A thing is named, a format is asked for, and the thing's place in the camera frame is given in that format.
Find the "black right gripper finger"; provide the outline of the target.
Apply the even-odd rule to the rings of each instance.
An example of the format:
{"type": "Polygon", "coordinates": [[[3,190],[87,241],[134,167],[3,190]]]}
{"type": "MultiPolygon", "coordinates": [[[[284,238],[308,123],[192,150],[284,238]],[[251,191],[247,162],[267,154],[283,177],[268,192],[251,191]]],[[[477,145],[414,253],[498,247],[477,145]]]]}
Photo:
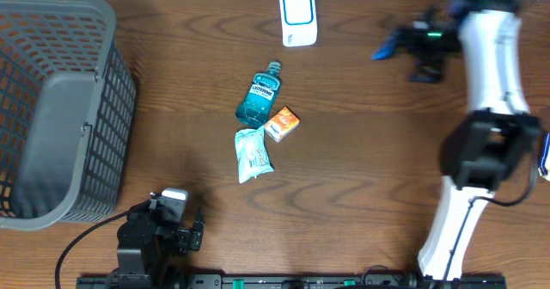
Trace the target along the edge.
{"type": "Polygon", "coordinates": [[[442,78],[443,74],[437,68],[419,67],[413,71],[408,80],[414,83],[439,83],[442,78]]]}
{"type": "Polygon", "coordinates": [[[392,58],[398,47],[401,45],[403,28],[395,28],[390,35],[379,45],[372,54],[371,59],[375,61],[392,58]]]}

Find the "mint green wipes pack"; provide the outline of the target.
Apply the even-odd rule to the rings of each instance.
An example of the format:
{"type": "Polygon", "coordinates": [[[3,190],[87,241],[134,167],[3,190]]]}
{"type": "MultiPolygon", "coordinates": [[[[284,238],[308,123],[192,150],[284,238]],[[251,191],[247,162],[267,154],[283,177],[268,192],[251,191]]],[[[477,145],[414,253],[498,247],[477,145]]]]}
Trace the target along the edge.
{"type": "Polygon", "coordinates": [[[235,152],[240,183],[274,171],[265,145],[265,128],[263,126],[237,132],[235,134],[235,152]]]}

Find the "blue mouthwash bottle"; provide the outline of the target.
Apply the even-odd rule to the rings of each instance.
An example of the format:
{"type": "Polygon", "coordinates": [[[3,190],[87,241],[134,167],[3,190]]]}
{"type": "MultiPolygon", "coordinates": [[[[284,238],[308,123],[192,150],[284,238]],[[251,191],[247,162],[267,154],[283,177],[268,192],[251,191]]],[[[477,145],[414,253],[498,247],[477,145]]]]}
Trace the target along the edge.
{"type": "Polygon", "coordinates": [[[240,122],[258,128],[268,121],[282,84],[279,77],[281,69],[281,63],[275,60],[264,72],[254,75],[247,95],[235,112],[240,122]]]}

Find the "orange tissue pack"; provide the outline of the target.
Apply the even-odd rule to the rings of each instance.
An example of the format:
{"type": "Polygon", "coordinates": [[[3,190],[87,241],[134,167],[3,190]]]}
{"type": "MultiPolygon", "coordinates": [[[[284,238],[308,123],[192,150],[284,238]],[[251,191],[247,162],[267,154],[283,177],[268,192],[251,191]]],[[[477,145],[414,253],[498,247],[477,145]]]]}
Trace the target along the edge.
{"type": "Polygon", "coordinates": [[[300,124],[300,119],[288,108],[282,108],[265,123],[266,133],[277,143],[280,143],[300,124]]]}

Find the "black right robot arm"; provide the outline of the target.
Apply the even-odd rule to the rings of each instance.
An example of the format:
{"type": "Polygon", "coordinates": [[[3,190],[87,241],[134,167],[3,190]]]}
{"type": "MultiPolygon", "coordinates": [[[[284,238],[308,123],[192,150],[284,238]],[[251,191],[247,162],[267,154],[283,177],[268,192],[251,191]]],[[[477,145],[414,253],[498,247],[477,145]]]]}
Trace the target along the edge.
{"type": "Polygon", "coordinates": [[[410,26],[398,26],[373,54],[399,50],[418,63],[411,80],[438,83],[450,54],[462,55],[467,74],[467,114],[439,152],[442,192],[428,237],[407,288],[469,285],[463,258],[485,208],[526,154],[535,154],[541,123],[523,93],[518,58],[520,0],[451,0],[449,16],[428,9],[410,26]]]}

